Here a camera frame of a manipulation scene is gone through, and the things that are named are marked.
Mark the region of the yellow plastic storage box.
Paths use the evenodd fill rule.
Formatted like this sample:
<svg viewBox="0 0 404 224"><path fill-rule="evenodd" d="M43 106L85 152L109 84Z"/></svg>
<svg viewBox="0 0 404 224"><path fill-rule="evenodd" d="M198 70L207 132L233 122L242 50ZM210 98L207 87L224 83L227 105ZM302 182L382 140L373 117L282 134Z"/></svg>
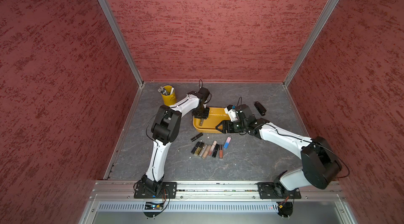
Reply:
<svg viewBox="0 0 404 224"><path fill-rule="evenodd" d="M202 127L199 126L200 119L193 118L193 126L200 133L221 134L216 130L216 126L221 121L228 121L229 116L225 113L222 107L211 107L209 116L204 120Z"/></svg>

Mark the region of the pink blue gradient lipstick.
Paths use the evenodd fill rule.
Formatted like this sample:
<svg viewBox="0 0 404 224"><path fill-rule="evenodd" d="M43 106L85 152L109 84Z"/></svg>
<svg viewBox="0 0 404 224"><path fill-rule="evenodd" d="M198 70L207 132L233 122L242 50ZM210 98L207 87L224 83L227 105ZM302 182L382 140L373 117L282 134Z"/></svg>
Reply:
<svg viewBox="0 0 404 224"><path fill-rule="evenodd" d="M225 141L225 144L224 144L224 146L223 146L224 149L227 149L227 148L228 148L228 145L229 145L230 141L231 141L231 136L228 136L227 139L226 139L226 141Z"/></svg>

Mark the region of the silver cap coral lip gloss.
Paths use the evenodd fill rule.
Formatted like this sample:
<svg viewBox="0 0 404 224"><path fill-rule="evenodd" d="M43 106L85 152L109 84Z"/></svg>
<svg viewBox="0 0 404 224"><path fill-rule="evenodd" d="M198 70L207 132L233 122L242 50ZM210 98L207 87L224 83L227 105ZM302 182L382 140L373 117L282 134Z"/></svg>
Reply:
<svg viewBox="0 0 404 224"><path fill-rule="evenodd" d="M219 146L219 158L223 159L223 156L224 156L223 145L220 145Z"/></svg>

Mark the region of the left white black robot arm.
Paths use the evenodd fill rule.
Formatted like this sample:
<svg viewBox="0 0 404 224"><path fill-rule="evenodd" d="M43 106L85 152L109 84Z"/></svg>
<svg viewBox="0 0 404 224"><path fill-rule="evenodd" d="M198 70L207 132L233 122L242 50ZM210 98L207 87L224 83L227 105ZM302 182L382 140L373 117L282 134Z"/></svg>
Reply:
<svg viewBox="0 0 404 224"><path fill-rule="evenodd" d="M171 99L174 88L167 90L162 88L163 96L168 98L158 109L158 112L149 120L146 132L153 141L153 152L147 172L140 179L141 185L147 192L157 196L163 190L164 167L169 148L177 138L181 126L182 117L191 112L196 119L207 119L210 108L206 105L210 102L210 91L201 86L198 91L190 91L180 101Z"/></svg>

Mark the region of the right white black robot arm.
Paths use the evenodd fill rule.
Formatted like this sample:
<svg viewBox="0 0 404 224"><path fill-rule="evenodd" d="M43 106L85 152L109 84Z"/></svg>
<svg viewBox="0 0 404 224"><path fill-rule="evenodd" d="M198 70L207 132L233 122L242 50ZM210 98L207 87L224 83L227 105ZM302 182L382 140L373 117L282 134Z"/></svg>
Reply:
<svg viewBox="0 0 404 224"><path fill-rule="evenodd" d="M300 187L314 186L326 189L342 171L342 162L322 137L304 137L284 130L266 119L247 124L243 121L223 121L222 133L247 133L258 139L276 144L297 156L302 165L281 173L274 180L274 191L278 197Z"/></svg>

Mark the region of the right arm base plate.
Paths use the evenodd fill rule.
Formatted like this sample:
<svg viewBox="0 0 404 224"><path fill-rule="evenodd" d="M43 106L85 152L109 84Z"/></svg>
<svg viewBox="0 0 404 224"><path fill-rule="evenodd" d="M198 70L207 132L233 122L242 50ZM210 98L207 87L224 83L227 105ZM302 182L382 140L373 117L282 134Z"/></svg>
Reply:
<svg viewBox="0 0 404 224"><path fill-rule="evenodd" d="M275 200L285 200L288 199L301 199L299 189L294 189L289 191L285 189L279 183L263 182L257 183L258 193L260 199L275 199Z"/></svg>

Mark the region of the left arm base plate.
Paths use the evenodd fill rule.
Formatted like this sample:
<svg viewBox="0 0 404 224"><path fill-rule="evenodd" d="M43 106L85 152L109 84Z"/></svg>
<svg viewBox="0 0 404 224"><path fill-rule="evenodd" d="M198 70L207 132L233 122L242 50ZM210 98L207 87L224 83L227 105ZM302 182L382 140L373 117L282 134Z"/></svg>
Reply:
<svg viewBox="0 0 404 224"><path fill-rule="evenodd" d="M152 199L152 198L167 198L175 199L177 193L176 182L161 182L151 183L151 185L145 185L143 182L138 181L134 185L134 198L135 199Z"/></svg>

